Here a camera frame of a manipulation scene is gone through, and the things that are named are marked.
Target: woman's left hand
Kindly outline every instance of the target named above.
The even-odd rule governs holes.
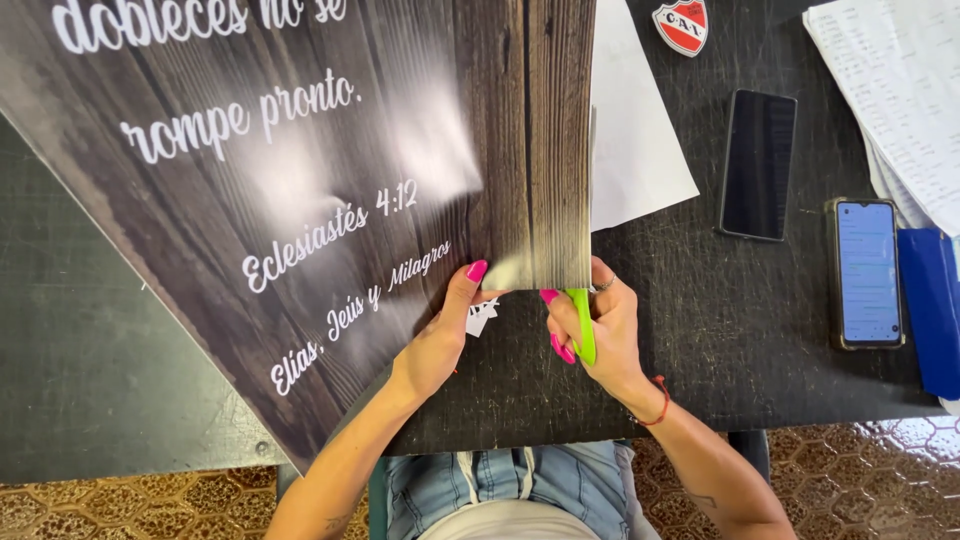
[[[477,260],[450,279],[437,316],[394,359],[389,384],[419,406],[440,389],[457,367],[467,339],[470,306],[507,291],[478,291],[487,262]]]

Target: light blue jeans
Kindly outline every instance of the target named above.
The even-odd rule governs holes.
[[[388,458],[387,538],[414,540],[470,504],[472,492],[474,502],[520,499],[529,493],[530,501],[573,514],[601,540],[627,540],[627,497],[613,444]]]

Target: forearm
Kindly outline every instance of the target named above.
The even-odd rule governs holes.
[[[663,394],[649,381],[620,399],[646,421],[663,411]],[[681,406],[650,426],[690,498],[725,538],[795,538],[783,507],[763,477],[729,444]]]
[[[340,538],[376,460],[420,402],[390,380],[297,479],[276,508],[266,540]]]

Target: wood grain print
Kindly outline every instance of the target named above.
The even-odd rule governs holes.
[[[0,108],[305,472],[462,264],[588,286],[593,10],[11,0]]]

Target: drawstring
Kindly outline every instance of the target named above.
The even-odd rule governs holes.
[[[470,504],[480,504],[477,497],[477,490],[473,487],[473,452],[458,452],[457,463],[460,464],[460,472],[467,479],[467,485],[470,486]]]
[[[530,492],[534,488],[534,469],[537,467],[537,462],[534,459],[534,449],[529,446],[523,447],[523,457],[527,460],[527,474],[523,477],[523,491],[520,493],[520,500],[527,501],[530,499]],[[460,465],[460,472],[464,475],[464,479],[467,480],[467,485],[470,488],[470,504],[480,504],[480,498],[477,497],[477,490],[473,481],[473,452],[458,452],[457,464]]]
[[[534,461],[534,449],[529,446],[523,447],[523,457],[527,459],[527,474],[523,477],[523,492],[520,493],[520,500],[530,499],[530,490],[534,488],[534,468],[537,466]]]

